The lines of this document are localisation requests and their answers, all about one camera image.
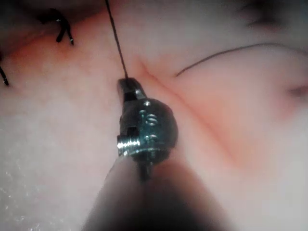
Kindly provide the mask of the right arm needle driver jaw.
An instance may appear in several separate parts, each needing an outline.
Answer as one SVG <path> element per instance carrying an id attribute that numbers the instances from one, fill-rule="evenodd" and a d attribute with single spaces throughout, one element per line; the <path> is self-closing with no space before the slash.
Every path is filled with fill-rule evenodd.
<path id="1" fill-rule="evenodd" d="M 127 78 L 125 81 L 127 93 L 132 93 L 136 97 L 145 97 L 145 92 L 139 81 L 137 81 L 135 78 Z"/>
<path id="2" fill-rule="evenodd" d="M 124 99 L 126 93 L 126 79 L 121 78 L 117 81 L 117 92 L 120 99 Z"/>

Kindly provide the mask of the right arm needle driver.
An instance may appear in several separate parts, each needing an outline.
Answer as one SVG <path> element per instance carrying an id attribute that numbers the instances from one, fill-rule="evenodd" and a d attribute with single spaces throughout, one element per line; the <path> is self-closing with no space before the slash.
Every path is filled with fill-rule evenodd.
<path id="1" fill-rule="evenodd" d="M 156 99 L 138 99 L 133 93 L 123 93 L 121 101 L 118 155 L 168 159 L 178 140 L 178 126 L 171 108 Z"/>

